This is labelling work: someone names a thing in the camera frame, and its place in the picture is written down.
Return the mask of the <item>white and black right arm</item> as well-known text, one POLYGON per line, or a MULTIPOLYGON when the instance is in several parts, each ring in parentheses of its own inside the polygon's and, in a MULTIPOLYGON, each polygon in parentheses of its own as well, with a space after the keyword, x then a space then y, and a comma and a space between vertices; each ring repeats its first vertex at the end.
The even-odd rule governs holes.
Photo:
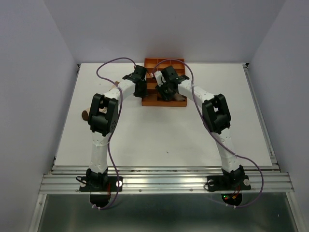
POLYGON ((178 93, 195 103, 203 125, 217 144, 224 173, 223 185, 228 189, 237 186, 244 175, 244 169, 233 152, 230 136, 231 114, 225 96, 214 95, 195 86, 186 76, 177 77, 174 81, 164 81, 159 77, 156 89, 165 100, 172 99, 178 93))

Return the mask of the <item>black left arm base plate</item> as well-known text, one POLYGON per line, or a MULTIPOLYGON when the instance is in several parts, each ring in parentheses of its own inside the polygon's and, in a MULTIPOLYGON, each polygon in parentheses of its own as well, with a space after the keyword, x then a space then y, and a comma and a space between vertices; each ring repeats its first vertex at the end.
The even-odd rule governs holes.
POLYGON ((107 180, 102 183, 90 183, 86 180, 86 176, 77 176, 76 180, 79 182, 80 192, 121 192, 123 178, 120 176, 119 181, 117 176, 108 176, 107 180))

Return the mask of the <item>tan sock with red cuff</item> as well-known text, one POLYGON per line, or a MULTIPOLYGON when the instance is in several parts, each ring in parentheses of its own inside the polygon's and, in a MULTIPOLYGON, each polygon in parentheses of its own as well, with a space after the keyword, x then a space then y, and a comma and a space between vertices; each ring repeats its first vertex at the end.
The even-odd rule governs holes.
POLYGON ((179 93, 175 93, 174 96, 172 97, 172 99, 176 102, 183 102, 183 101, 186 100, 186 98, 179 93))

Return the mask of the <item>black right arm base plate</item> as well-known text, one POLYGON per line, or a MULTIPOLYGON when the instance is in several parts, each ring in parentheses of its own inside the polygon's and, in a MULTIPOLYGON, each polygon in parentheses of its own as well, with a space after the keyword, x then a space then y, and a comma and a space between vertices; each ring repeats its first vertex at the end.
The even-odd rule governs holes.
POLYGON ((209 175, 207 176, 207 182, 204 184, 204 189, 209 192, 251 190, 250 183, 246 185, 244 180, 249 180, 247 175, 236 179, 224 175, 209 175))

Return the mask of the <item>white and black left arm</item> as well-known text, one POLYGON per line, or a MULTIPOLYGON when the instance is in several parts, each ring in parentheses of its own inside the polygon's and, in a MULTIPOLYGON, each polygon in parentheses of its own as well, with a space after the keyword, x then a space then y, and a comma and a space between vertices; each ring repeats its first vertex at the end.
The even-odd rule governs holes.
POLYGON ((119 105, 131 95, 141 98, 146 96, 146 80, 136 83, 122 80, 105 94, 93 96, 88 115, 88 125, 92 132, 92 153, 86 178, 96 190, 103 190, 107 186, 108 144, 118 123, 119 105))

